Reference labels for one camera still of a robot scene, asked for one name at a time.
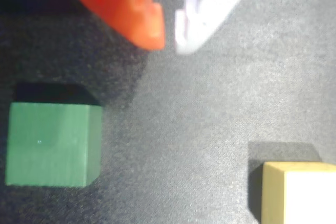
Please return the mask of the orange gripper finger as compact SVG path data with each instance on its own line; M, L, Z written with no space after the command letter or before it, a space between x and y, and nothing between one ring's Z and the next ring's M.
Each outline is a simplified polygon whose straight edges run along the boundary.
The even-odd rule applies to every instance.
M120 35L147 50L165 45L163 9L154 0L80 0Z

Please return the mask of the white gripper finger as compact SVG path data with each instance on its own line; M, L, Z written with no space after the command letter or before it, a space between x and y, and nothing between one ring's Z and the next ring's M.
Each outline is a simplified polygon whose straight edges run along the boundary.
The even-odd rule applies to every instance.
M189 55L200 49L241 0L184 0L175 11L175 51Z

